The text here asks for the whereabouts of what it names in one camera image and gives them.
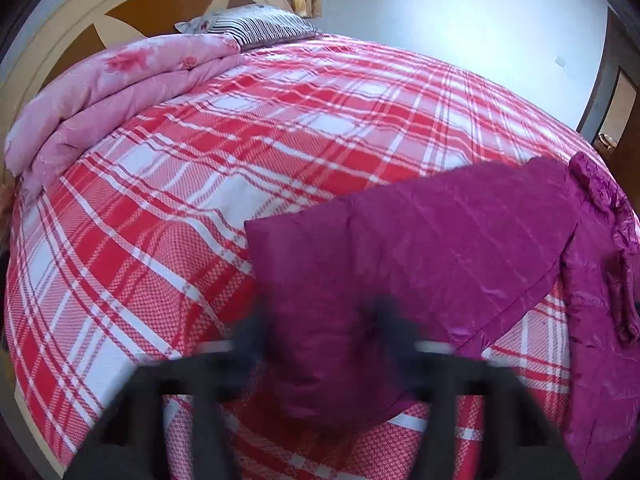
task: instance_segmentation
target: bed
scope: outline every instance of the bed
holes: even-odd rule
[[[105,46],[172,31],[207,8],[286,0],[69,0],[0,90],[0,131],[55,76]],[[350,38],[260,48],[244,66],[136,115],[55,190],[18,192],[5,305],[25,418],[59,472],[135,363],[177,358],[248,311],[245,220],[465,164],[578,151],[575,131],[505,88],[412,52]],[[561,284],[484,350],[562,424],[570,362]],[[460,400],[456,477],[472,478],[480,402]],[[257,390],[225,416],[247,478],[402,479],[427,409],[329,438]],[[166,400],[174,476],[190,477],[187,398]]]

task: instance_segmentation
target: pink quilt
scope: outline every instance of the pink quilt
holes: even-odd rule
[[[230,36],[169,34],[82,60],[24,107],[5,164],[37,196],[126,120],[238,66],[239,53]]]

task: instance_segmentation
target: magenta down jacket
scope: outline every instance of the magenta down jacket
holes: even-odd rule
[[[479,357],[562,275],[567,447],[584,479],[600,480],[631,443],[640,248],[626,197],[583,153],[568,166],[475,164],[245,227],[273,320],[265,381],[290,415],[361,430],[412,404],[372,330],[377,294],[396,298],[425,338]]]

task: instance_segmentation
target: plaid bedspread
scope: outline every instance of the plaid bedspread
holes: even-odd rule
[[[247,64],[107,136],[33,205],[18,200],[6,324],[36,425],[67,464],[141,360],[190,354],[244,316],[247,219],[482,160],[596,153],[576,132],[473,73],[342,37],[257,50]],[[484,356],[517,368],[562,423],[569,354],[560,285]],[[460,402],[456,475],[472,478],[479,399]],[[360,436],[287,420],[257,391],[225,407],[255,480],[399,480],[428,411]],[[187,398],[166,400],[174,475],[190,477]]]

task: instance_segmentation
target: pillowcase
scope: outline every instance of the pillowcase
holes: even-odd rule
[[[309,40],[319,34],[307,20],[293,12],[251,4],[209,12],[189,22],[175,24],[183,34],[229,34],[242,52],[289,41]]]

